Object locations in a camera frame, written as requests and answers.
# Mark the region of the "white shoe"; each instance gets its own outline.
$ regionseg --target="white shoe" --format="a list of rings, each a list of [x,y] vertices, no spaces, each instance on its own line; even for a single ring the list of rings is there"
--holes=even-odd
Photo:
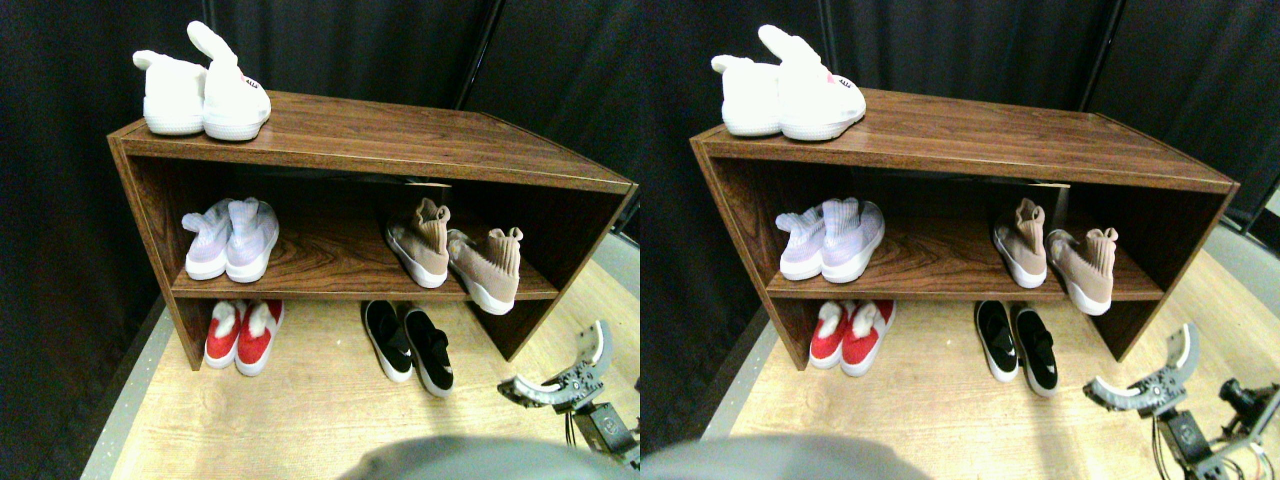
[[[151,50],[133,52],[133,65],[147,73],[142,118],[156,134],[192,134],[205,129],[204,67]]]
[[[794,140],[822,141],[840,137],[863,119],[867,99],[854,82],[833,76],[804,38],[774,26],[759,31],[764,46],[782,59],[778,65],[778,124]]]
[[[712,69],[723,77],[721,116],[728,133],[759,137],[782,131],[778,124],[778,65],[732,55],[717,55]]]
[[[252,78],[244,77],[232,49],[204,23],[187,24],[187,36],[196,49],[212,60],[205,77],[205,132],[227,141],[257,137],[259,129],[271,116],[271,99],[266,96],[266,91]]]

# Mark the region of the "lavender sneaker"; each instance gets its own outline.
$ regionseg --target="lavender sneaker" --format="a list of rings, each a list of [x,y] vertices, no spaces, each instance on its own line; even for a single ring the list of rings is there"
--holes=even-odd
[[[248,197],[227,206],[232,220],[232,238],[227,243],[227,276],[232,282],[252,283],[266,273],[271,248],[280,237],[280,220],[266,202]]]
[[[773,220],[778,229],[790,232],[787,247],[782,251],[778,270],[787,280],[804,280],[822,273],[822,239],[824,237],[822,210],[809,209],[804,215],[782,214]]]
[[[187,214],[182,218],[182,228],[196,233],[187,251],[187,276],[192,280],[216,278],[227,270],[227,241],[232,237],[227,205],[230,202],[230,198],[223,198],[204,215]]]
[[[884,214],[872,202],[858,198],[822,202],[827,234],[822,244],[822,276],[831,283],[849,283],[863,276],[872,253],[884,238]]]

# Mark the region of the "tan knit shoe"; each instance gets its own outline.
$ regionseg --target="tan knit shoe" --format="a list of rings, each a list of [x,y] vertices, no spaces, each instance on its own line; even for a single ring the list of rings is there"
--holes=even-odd
[[[1014,282],[1023,288],[1036,288],[1048,276],[1044,259],[1044,209],[1029,198],[992,229],[991,239],[1005,257],[1005,265]]]
[[[387,246],[424,288],[439,287],[448,276],[448,221],[449,207],[436,207],[431,198],[422,198],[413,215],[387,221]]]
[[[1106,232],[1092,229],[1084,236],[1084,251],[1078,252],[1079,242],[1070,233],[1053,230],[1048,234],[1050,262],[1066,280],[1071,302],[1088,315],[1102,315],[1111,308],[1115,283],[1111,270],[1116,262],[1119,238],[1114,228]]]
[[[449,266],[467,285],[467,293],[480,310],[504,315],[516,306],[520,241],[524,238],[518,228],[506,234],[495,228],[476,243],[462,232],[449,230]]]

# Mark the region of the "shoe rack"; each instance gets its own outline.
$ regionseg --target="shoe rack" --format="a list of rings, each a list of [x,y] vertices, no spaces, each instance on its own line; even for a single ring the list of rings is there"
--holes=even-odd
[[[472,303],[511,360],[590,259],[637,186],[604,166],[494,116],[312,95],[270,92],[257,138],[151,133],[137,120],[108,136],[133,218],[178,337],[198,370],[218,298],[415,300],[463,302],[451,271],[424,289],[387,247],[379,221],[416,206],[424,189],[344,180],[410,175],[452,188],[449,228],[480,237],[520,227],[516,306],[502,316]],[[248,284],[196,282],[183,270],[195,234],[182,215],[224,197],[275,207],[280,237],[266,274]]]
[[[1056,273],[1039,288],[1015,284],[992,244],[995,216],[1014,211],[1025,188],[1037,188],[1020,180],[1070,186],[1066,218],[1050,220],[1076,238],[1091,228],[1120,233],[1111,308],[1091,320],[1124,360],[1239,187],[1100,114],[863,93],[867,116],[829,142],[741,138],[723,125],[690,140],[733,246],[800,370],[824,300],[1066,301]],[[849,196],[879,205],[887,225],[863,276],[846,284],[820,275],[782,278],[787,233],[774,216]]]

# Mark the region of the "wooden floor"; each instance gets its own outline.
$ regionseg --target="wooden floor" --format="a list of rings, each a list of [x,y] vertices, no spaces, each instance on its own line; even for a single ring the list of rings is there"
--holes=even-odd
[[[516,406],[495,385],[516,372],[530,380],[559,372],[573,361],[573,338],[598,319],[609,321],[616,352],[598,401],[635,426],[640,303],[594,261],[511,364],[466,305],[424,307],[449,334],[457,376],[447,399],[428,394],[417,378],[387,379],[353,301],[285,302],[279,343],[257,378],[236,367],[191,371],[174,335],[113,477],[332,479],[383,444],[442,434],[563,444],[559,416]]]
[[[860,379],[838,369],[796,371],[782,344],[774,346],[732,434],[861,438],[938,479],[1152,479],[1151,422],[1087,399],[1080,387],[1094,375],[1112,385],[1146,376],[1164,365],[1165,338],[1194,321],[1201,364],[1179,407],[1211,436],[1233,412],[1217,398],[1224,381],[1280,381],[1280,319],[1204,252],[1124,364],[1070,303],[1036,307],[1053,333],[1061,374],[1051,399],[1032,393],[1025,374],[1009,384],[991,376],[973,303],[901,302],[876,366]],[[1271,425],[1265,439],[1274,461],[1280,458],[1280,429]],[[1233,457],[1251,477],[1252,457]]]

